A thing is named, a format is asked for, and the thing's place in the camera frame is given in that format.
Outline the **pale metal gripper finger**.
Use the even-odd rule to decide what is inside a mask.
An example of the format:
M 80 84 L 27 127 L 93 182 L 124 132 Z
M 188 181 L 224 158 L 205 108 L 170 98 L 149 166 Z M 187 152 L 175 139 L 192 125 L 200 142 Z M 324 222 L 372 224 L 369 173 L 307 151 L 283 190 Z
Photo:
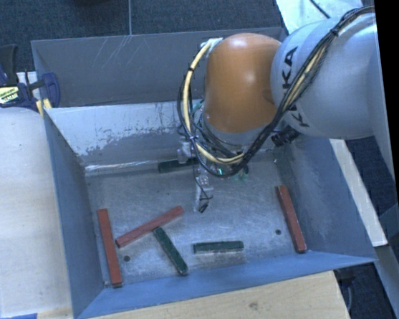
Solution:
M 211 183 L 209 182 L 209 177 L 207 175 L 198 175 L 195 177 L 196 193 L 194 199 L 194 211 L 203 213 L 209 202 L 213 198 L 213 190 Z
M 177 160 L 179 164 L 187 164 L 187 161 L 190 160 L 190 148 L 189 148 L 189 142 L 188 141 L 181 141 L 180 146 L 178 147 L 177 150 Z

